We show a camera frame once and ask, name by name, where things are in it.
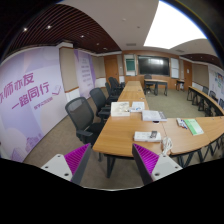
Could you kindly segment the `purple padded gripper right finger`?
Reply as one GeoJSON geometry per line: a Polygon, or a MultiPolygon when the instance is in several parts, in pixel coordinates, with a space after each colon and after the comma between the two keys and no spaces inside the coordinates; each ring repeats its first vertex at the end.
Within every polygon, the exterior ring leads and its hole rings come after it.
{"type": "Polygon", "coordinates": [[[132,154],[144,185],[150,184],[182,169],[182,167],[168,155],[157,155],[149,149],[137,144],[132,145],[132,154]]]}

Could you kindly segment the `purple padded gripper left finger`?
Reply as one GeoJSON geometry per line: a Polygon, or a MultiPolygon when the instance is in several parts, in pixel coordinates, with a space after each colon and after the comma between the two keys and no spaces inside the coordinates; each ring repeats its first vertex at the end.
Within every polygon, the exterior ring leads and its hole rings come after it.
{"type": "Polygon", "coordinates": [[[66,155],[56,154],[42,169],[79,185],[91,154],[91,144],[83,145],[66,155]]]}

